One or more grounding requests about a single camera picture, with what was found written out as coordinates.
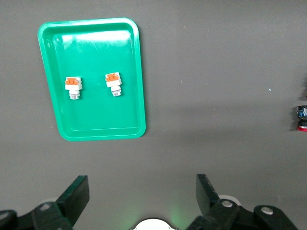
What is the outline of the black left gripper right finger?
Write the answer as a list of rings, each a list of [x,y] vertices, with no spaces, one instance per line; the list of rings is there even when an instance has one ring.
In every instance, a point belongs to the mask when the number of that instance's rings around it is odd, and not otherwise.
[[[188,230],[296,230],[280,209],[258,205],[248,211],[230,199],[221,199],[205,174],[196,176],[196,199],[201,215]]]

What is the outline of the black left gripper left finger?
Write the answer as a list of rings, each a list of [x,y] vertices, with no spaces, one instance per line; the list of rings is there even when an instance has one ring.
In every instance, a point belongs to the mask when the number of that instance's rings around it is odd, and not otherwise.
[[[39,204],[25,215],[0,212],[2,230],[72,230],[90,199],[88,176],[79,175],[55,200]]]

